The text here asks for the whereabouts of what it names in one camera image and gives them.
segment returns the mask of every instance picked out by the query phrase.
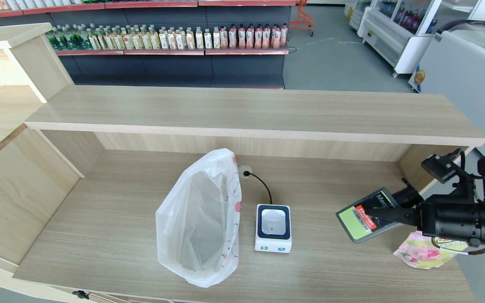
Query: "snack package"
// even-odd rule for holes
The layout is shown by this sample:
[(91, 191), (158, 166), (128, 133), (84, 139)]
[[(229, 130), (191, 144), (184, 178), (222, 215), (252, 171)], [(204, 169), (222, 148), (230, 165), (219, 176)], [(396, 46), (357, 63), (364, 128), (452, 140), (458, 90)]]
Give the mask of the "snack package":
[[(451, 250), (462, 251), (467, 244), (462, 241), (435, 238), (437, 245)], [(393, 253), (404, 263), (414, 268), (430, 269), (439, 267), (457, 255), (433, 246), (431, 237), (422, 235), (421, 231), (410, 233), (409, 237)]]

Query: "power cord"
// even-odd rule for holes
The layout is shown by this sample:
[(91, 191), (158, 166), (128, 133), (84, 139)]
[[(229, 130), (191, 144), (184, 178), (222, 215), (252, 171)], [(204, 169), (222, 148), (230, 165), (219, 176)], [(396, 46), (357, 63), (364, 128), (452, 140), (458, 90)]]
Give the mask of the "power cord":
[(267, 189), (267, 192), (269, 193), (269, 203), (273, 204), (273, 196), (271, 195), (271, 191), (269, 190), (269, 187), (267, 186), (267, 184), (265, 184), (265, 182), (263, 182), (263, 180), (260, 177), (250, 173), (248, 170), (243, 171), (242, 175), (245, 176), (245, 177), (254, 176), (254, 177), (256, 177), (256, 179), (260, 180), (263, 183), (263, 185), (265, 186), (265, 188)]

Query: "chest freezer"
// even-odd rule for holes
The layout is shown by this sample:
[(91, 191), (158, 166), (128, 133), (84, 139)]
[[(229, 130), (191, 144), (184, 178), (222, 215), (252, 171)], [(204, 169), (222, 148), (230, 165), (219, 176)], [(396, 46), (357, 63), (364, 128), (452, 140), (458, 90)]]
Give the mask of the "chest freezer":
[[(441, 27), (409, 83), (420, 93), (444, 94), (485, 133), (485, 21)], [(485, 154), (485, 145), (479, 150)]]

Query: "white plastic bag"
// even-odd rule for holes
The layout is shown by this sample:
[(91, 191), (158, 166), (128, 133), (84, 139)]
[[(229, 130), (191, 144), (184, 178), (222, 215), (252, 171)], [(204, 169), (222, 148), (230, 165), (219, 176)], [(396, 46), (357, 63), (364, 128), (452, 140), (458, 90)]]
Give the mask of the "white plastic bag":
[(235, 155), (217, 149), (188, 167), (156, 211), (158, 262), (209, 287), (239, 264), (241, 187)]

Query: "checkout counter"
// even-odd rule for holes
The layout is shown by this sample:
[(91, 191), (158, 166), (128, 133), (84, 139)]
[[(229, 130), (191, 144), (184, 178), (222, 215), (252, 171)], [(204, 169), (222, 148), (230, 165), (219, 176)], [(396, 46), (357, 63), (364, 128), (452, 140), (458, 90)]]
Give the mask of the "checkout counter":
[[(0, 286), (104, 303), (475, 302), (455, 260), (416, 270), (392, 255), (412, 228), (354, 244), (335, 217), (378, 188), (403, 188), (402, 177), (424, 192), (435, 180), (423, 159), (485, 143), (444, 96), (75, 86), (42, 35), (50, 25), (30, 26), (43, 56), (14, 67), (47, 103), (0, 144)], [(39, 58), (52, 67), (43, 81), (25, 68)], [(291, 207), (293, 247), (254, 251), (256, 205), (268, 196), (242, 179), (239, 266), (198, 288), (157, 262), (155, 211), (182, 171), (217, 148)]]

